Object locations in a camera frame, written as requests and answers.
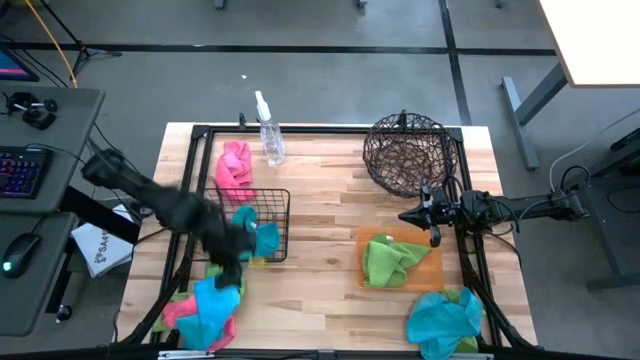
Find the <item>black wire basket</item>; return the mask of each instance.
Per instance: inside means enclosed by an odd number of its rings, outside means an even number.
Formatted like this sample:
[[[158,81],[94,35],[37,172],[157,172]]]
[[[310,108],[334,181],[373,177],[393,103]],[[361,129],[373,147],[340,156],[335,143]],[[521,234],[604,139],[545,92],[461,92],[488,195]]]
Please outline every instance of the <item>black wire basket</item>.
[[[455,142],[427,116],[407,113],[375,123],[364,140],[362,159],[373,181],[403,198],[420,195],[423,185],[436,189],[455,174]]]
[[[207,188],[205,196],[222,206],[228,221],[242,206],[251,206],[257,215],[256,225],[268,223],[278,225],[280,246],[267,262],[282,262],[287,258],[289,243],[289,208],[291,194],[285,189],[224,189]]]

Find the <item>rgb keyboard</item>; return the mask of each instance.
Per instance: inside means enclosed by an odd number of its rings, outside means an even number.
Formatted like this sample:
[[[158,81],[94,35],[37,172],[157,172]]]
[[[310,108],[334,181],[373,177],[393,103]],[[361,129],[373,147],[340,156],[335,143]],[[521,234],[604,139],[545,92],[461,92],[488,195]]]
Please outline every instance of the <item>rgb keyboard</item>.
[[[0,146],[0,198],[34,199],[51,150]]]

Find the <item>pink towel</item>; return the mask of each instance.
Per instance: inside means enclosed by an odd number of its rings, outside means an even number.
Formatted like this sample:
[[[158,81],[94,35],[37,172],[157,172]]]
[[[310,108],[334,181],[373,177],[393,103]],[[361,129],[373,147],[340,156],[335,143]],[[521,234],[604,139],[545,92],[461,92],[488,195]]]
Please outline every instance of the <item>pink towel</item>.
[[[222,332],[224,333],[224,337],[211,344],[207,351],[220,350],[223,347],[229,345],[233,338],[236,337],[236,320],[233,315],[231,315],[227,322],[224,323],[224,329],[222,330]]]
[[[221,189],[244,188],[251,184],[251,149],[241,141],[224,143],[224,153],[218,159],[216,183]],[[231,200],[247,201],[256,196],[253,190],[224,191]]]
[[[164,323],[171,329],[176,328],[176,320],[178,320],[178,318],[193,316],[197,313],[198,305],[196,303],[195,295],[191,295],[188,299],[183,301],[168,303],[162,310]]]

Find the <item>orange tray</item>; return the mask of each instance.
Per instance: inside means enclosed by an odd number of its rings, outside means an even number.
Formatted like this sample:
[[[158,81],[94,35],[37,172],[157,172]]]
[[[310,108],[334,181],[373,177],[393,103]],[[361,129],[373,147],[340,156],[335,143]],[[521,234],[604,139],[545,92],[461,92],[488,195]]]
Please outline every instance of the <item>orange tray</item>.
[[[395,241],[411,244],[429,246],[431,235],[428,231],[422,231],[416,227],[375,227],[361,226],[357,231],[357,252],[358,257],[358,284],[364,286],[364,271],[362,269],[362,254],[367,248],[367,244],[377,234],[387,234]],[[444,274],[442,270],[442,251],[440,247],[432,248],[431,251],[418,263],[418,265],[407,269],[407,282],[400,287],[390,288],[370,288],[400,290],[411,292],[429,292],[444,290]]]

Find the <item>wooden tabletop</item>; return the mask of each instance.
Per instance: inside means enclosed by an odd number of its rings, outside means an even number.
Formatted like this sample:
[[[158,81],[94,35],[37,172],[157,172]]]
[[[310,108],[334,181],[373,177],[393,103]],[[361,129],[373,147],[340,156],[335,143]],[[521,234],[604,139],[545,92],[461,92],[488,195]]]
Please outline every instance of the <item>wooden tabletop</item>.
[[[640,85],[640,1],[539,0],[569,84]]]
[[[193,125],[167,125],[154,175],[158,183],[180,183]],[[462,132],[474,188],[501,194],[488,129],[463,127]],[[269,167],[259,135],[215,136],[211,174],[224,141],[246,141],[252,153],[253,186],[291,192],[289,255],[282,263],[245,273],[247,291],[236,312],[238,336],[229,348],[416,350],[417,345],[406,341],[405,322],[422,294],[359,286],[355,242],[361,225],[411,226],[397,215],[415,207],[416,199],[394,197],[373,183],[362,161],[363,135],[284,134],[284,139],[285,162]],[[200,158],[198,154],[196,168]],[[158,228],[157,220],[145,220],[140,235]],[[445,286],[461,289],[455,236],[446,226],[440,229]],[[496,231],[505,229],[506,225]],[[118,318],[121,336],[134,329],[156,300],[168,242],[169,233],[164,232],[136,247]],[[486,256],[496,302],[524,338],[535,343],[516,255],[487,238]],[[203,263],[193,265],[191,279],[202,279]],[[489,339],[486,326],[484,333]]]

